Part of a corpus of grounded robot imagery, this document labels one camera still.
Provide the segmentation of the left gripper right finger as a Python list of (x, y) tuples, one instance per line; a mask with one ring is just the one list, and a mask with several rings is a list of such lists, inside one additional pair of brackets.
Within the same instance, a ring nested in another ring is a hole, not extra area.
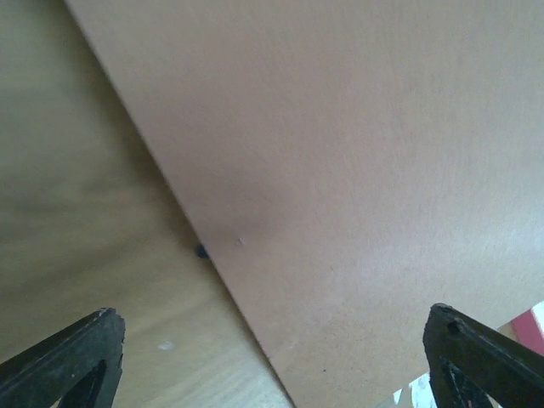
[(438, 407), (542, 407), (543, 356), (436, 303), (423, 345)]

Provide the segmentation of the brown cardboard backing sheet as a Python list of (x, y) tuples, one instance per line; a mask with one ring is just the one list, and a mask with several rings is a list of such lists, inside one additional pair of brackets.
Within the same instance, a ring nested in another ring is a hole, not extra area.
[(71, 1), (298, 407), (543, 299), (540, 1)]

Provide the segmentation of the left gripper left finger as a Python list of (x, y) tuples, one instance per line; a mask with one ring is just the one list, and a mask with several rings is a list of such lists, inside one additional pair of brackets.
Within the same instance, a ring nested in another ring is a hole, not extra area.
[(99, 309), (1, 364), (2, 407), (111, 407), (125, 321)]

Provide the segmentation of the pink wooden picture frame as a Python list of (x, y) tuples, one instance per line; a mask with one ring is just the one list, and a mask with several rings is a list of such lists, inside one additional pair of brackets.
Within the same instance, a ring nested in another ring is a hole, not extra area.
[(524, 311), (498, 331), (526, 348), (543, 354), (543, 302)]

